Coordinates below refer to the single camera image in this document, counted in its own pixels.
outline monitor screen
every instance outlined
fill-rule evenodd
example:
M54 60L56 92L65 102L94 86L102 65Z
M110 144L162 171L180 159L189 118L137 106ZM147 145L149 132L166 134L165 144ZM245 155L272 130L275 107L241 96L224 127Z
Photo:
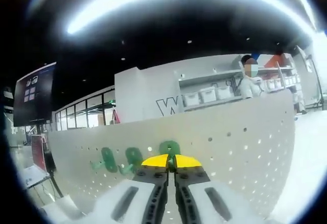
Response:
M52 120L51 91L55 64L46 65L19 79L14 96L14 126Z

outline floor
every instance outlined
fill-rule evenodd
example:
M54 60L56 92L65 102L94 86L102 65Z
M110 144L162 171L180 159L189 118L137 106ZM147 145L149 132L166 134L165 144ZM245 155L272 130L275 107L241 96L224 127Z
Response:
M295 121L295 146L289 177L280 196L271 218L280 223L293 223L300 218L300 213L305 212L319 193L321 183L325 180L327 171L327 111L310 111L299 116ZM24 153L22 148L12 148L12 157L18 167L23 169L32 165L32 156ZM62 177L58 172L55 179L65 192ZM27 191L37 207L53 203L58 193L50 180Z

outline pegboard wall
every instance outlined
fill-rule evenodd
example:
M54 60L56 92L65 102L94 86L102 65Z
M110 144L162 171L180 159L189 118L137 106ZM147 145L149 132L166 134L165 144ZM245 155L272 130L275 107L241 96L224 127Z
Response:
M292 95L286 90L160 119L49 133L57 169L84 213L92 211L105 191L133 178L127 151L145 160L160 154L166 141L198 159L211 180L229 185L265 218L282 192L292 160ZM112 153L109 167L103 163L103 148ZM173 175L168 198L162 223L181 223Z

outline storage bin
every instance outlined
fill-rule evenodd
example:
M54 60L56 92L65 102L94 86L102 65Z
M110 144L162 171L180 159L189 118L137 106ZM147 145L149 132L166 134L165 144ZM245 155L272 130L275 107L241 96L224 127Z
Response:
M285 77L285 85L290 85L290 79L288 77Z
M183 95L183 97L184 97L185 106L200 104L198 92L185 94Z
M207 87L207 88L202 88L199 91L203 103L208 103L212 101L216 101L216 92L215 92L215 87Z
M228 99L232 97L229 86L216 88L216 94L218 100Z
M267 80L267 88L268 90L274 90L275 89L275 82L273 79Z
M275 88L281 88L282 82L280 78L274 79Z
M289 85L292 85L293 84L293 78L292 77L287 77L287 79L289 80L290 84Z

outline black ceiling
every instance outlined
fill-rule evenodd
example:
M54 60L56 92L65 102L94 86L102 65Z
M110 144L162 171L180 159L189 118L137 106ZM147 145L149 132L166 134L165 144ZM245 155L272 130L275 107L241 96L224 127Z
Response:
M139 2L102 17L74 36L66 34L69 18L84 2L47 0L29 19L17 5L7 5L14 15L7 18L4 29L8 61L1 75L7 85L14 86L21 76L56 61L57 110L113 85L115 73L134 66L144 69L229 53L292 53L295 45L308 44L290 19L253 0Z

